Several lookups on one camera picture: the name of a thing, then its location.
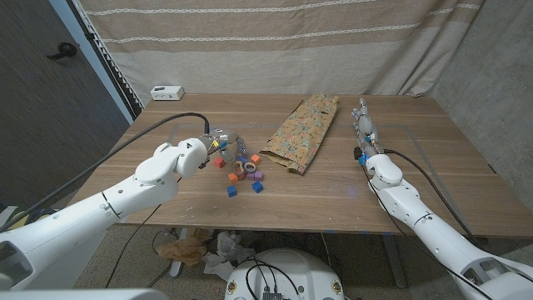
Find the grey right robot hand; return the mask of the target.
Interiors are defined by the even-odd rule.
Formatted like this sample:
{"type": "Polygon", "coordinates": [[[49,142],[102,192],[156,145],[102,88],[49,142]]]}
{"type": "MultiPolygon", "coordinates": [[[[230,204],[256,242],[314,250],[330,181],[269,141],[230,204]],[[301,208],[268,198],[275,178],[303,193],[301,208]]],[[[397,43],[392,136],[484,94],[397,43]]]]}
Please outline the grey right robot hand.
{"type": "Polygon", "coordinates": [[[359,99],[360,107],[354,107],[351,115],[354,118],[353,126],[356,130],[357,143],[362,153],[368,158],[377,154],[383,154],[383,147],[379,143],[376,127],[368,115],[366,99],[359,99]]]}

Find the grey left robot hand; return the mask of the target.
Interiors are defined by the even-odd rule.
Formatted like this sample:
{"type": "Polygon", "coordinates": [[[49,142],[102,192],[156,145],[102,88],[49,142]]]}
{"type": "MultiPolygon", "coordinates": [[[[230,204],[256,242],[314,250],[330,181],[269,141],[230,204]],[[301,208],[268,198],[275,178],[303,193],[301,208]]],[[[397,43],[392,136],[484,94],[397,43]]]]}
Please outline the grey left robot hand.
{"type": "Polygon", "coordinates": [[[235,162],[238,157],[244,158],[247,155],[244,139],[231,130],[214,128],[199,139],[206,146],[207,156],[219,152],[225,163],[235,162]]]}

